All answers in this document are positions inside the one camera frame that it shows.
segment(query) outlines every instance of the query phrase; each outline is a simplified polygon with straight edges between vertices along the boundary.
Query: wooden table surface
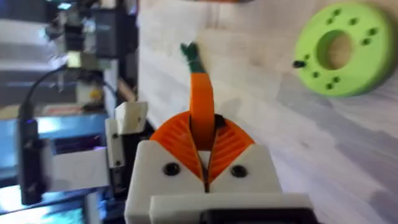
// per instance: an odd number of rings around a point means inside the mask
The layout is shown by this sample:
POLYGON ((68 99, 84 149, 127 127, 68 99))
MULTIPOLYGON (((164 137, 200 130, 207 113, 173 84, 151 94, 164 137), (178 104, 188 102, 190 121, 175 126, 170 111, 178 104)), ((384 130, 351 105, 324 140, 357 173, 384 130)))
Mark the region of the wooden table surface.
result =
MULTIPOLYGON (((309 193, 327 224, 398 223, 398 75, 365 95, 326 98, 291 68, 301 29, 333 2, 143 0, 139 97, 157 127, 188 109, 179 45, 195 40, 216 112, 270 149, 286 192, 309 193)), ((398 1, 373 2, 398 17, 398 1)))

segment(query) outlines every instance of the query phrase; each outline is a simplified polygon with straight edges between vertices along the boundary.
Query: green 3d-printed ring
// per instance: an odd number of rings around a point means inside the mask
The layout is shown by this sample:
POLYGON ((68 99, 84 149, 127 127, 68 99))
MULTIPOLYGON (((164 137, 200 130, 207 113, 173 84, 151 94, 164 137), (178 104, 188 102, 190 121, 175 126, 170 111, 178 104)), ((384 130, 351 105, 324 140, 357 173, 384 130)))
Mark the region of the green 3d-printed ring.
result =
POLYGON ((388 74, 394 61, 394 37, 384 14, 365 3, 345 2, 313 16, 295 48, 300 79, 311 90, 328 96, 352 96, 370 90, 388 74), (334 70, 326 55, 338 35, 351 38, 349 62, 334 70))

